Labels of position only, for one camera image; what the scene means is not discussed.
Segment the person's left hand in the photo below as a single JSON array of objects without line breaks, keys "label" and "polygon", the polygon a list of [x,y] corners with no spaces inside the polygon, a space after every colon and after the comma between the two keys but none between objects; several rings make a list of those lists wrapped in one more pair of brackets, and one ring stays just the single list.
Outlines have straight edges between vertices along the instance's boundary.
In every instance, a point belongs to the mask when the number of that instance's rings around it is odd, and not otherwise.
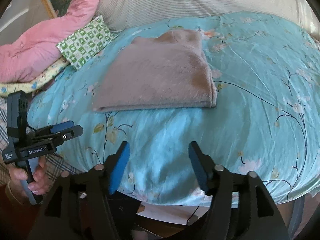
[{"label": "person's left hand", "polygon": [[[10,189],[13,195],[18,198],[26,198],[27,195],[22,187],[21,181],[27,180],[28,176],[25,170],[17,168],[12,164],[8,165],[10,174]],[[39,158],[37,169],[33,174],[34,181],[28,184],[28,189],[35,195],[43,195],[49,189],[49,179],[46,175],[47,164],[45,156]]]}]

